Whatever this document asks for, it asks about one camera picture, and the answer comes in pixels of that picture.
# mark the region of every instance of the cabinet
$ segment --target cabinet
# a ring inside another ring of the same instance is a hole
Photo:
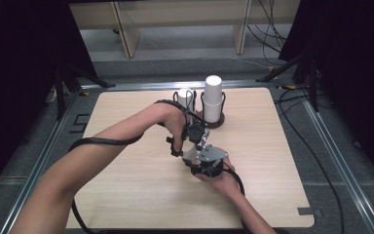
[[[276,1],[275,23],[292,23],[299,1]],[[126,56],[131,58],[140,28],[169,26],[232,25],[232,46],[237,54],[242,54],[246,26],[269,22],[262,5],[270,14],[267,0],[152,0],[75,3],[69,6],[80,29],[118,30]]]

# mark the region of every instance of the person's arm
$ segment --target person's arm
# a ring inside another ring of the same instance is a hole
[[[180,150],[185,117],[179,109],[165,103],[152,104],[95,137],[130,139],[160,122],[173,135],[175,150]],[[125,148],[124,145],[84,144],[68,152],[42,175],[11,233],[63,233],[75,194]]]
[[[235,168],[230,163],[229,158],[224,158],[224,169]],[[196,174],[200,180],[211,184],[218,193],[226,196],[239,211],[242,221],[253,234],[276,233],[267,221],[251,206],[239,189],[236,179],[227,172],[221,173],[218,177],[207,177]]]

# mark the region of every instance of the wrist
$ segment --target wrist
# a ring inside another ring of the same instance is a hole
[[[226,194],[226,197],[233,203],[245,199],[244,195],[240,191],[228,193]]]

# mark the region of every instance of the hand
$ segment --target hand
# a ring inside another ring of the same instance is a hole
[[[183,140],[181,138],[184,126],[186,125],[186,117],[177,107],[166,103],[156,103],[162,105],[166,109],[168,114],[163,120],[164,125],[168,131],[172,134],[174,139],[173,147],[175,151],[180,151],[183,145]]]
[[[223,169],[231,169],[233,171],[235,170],[235,167],[230,163],[230,159],[228,157],[224,158],[223,162]],[[208,177],[201,174],[195,174],[195,177],[209,183],[217,190],[218,193],[226,196],[227,198],[234,199],[236,196],[242,195],[242,192],[239,189],[238,182],[232,175],[227,172],[222,172],[218,177]]]

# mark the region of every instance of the forearm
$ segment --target forearm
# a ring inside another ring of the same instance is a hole
[[[267,221],[251,206],[243,194],[230,197],[242,217],[242,221],[253,234],[276,233]]]
[[[172,108],[175,107],[167,104],[150,105],[95,137],[119,140],[138,137],[151,126],[168,122],[174,113],[181,113]],[[124,149],[124,145],[84,144],[68,152],[43,174],[19,214],[12,233],[62,232],[75,194]]]

